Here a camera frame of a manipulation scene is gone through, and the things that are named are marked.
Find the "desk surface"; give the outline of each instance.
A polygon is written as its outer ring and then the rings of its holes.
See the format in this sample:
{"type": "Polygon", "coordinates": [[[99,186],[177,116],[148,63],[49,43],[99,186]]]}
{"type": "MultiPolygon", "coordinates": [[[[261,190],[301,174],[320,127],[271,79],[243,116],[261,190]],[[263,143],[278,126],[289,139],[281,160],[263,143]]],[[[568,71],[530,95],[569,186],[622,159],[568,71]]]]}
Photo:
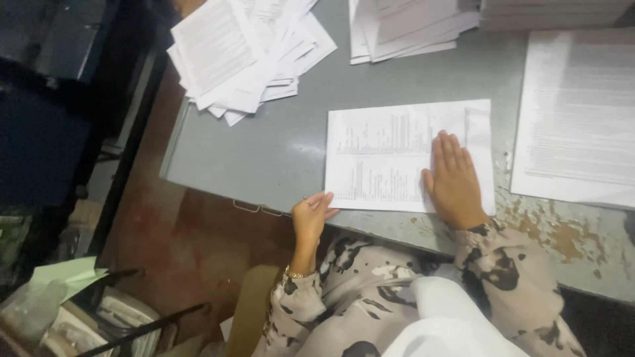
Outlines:
{"type": "MultiPolygon", "coordinates": [[[[386,105],[491,99],[497,217],[549,252],[558,281],[635,301],[635,246],[625,212],[510,194],[509,179],[527,34],[470,32],[458,48],[375,65],[349,65],[346,2],[313,13],[339,49],[300,78],[300,93],[267,102],[232,128],[187,101],[161,176],[172,182],[288,212],[324,187],[326,113],[386,105]]],[[[453,254],[445,225],[422,213],[344,211],[331,222],[426,250],[453,254]]]]}

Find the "stack of papers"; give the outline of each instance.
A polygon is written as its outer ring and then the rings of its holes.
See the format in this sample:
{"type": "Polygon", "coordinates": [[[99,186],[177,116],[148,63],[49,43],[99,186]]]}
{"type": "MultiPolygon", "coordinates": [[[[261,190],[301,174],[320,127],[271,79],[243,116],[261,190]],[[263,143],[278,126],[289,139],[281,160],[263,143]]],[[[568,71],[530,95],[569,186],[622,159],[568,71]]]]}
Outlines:
{"type": "Polygon", "coordinates": [[[455,48],[479,19],[476,0],[349,0],[351,64],[455,48]]]}
{"type": "Polygon", "coordinates": [[[299,77],[337,46],[317,0],[207,0],[172,28],[168,49],[190,101],[229,126],[298,93],[299,77]]]}
{"type": "Polygon", "coordinates": [[[483,0],[483,31],[612,27],[633,0],[483,0]]]}
{"type": "Polygon", "coordinates": [[[511,192],[635,208],[635,29],[532,32],[511,192]]]}
{"type": "Polygon", "coordinates": [[[488,99],[329,112],[324,189],[335,195],[330,206],[435,212],[421,170],[434,169],[432,140],[444,129],[470,151],[483,210],[495,215],[488,99]]]}

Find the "left hand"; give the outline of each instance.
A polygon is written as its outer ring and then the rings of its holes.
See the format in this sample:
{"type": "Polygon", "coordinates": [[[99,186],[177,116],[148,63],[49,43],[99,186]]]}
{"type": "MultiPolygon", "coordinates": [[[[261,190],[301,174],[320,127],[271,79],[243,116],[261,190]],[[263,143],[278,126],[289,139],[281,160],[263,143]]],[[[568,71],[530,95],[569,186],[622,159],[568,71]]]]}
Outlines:
{"type": "Polygon", "coordinates": [[[295,230],[296,250],[315,250],[324,230],[324,222],[336,215],[338,208],[328,208],[333,201],[333,193],[324,191],[301,200],[291,210],[295,230]]]}

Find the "woman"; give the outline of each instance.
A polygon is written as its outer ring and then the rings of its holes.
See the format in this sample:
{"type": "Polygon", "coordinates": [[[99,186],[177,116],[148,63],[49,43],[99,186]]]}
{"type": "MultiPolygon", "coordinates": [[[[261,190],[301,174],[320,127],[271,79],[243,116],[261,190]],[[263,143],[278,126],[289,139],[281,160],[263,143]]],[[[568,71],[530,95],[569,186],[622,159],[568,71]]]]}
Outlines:
{"type": "MultiPolygon", "coordinates": [[[[545,252],[485,214],[470,154],[456,136],[441,131],[432,150],[435,172],[423,171],[424,186],[438,217],[453,229],[458,280],[481,308],[478,314],[521,354],[585,356],[560,317],[564,303],[545,252]]],[[[295,253],[271,293],[254,356],[381,356],[420,319],[410,284],[433,272],[411,253],[342,238],[316,271],[324,221],[338,212],[328,208],[332,199],[320,192],[293,207],[295,253]]]]}

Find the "gold bracelet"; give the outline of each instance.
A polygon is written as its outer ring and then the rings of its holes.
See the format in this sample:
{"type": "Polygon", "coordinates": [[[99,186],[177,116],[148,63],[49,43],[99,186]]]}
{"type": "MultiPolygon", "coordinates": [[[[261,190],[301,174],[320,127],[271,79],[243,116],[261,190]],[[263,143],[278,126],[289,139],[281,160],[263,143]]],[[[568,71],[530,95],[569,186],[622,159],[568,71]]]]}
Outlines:
{"type": "Polygon", "coordinates": [[[311,272],[310,274],[299,274],[299,273],[294,273],[292,271],[289,271],[289,266],[286,266],[286,269],[284,270],[284,275],[288,276],[289,278],[292,279],[302,279],[302,278],[306,278],[308,276],[311,276],[313,274],[315,274],[316,271],[311,272]]]}

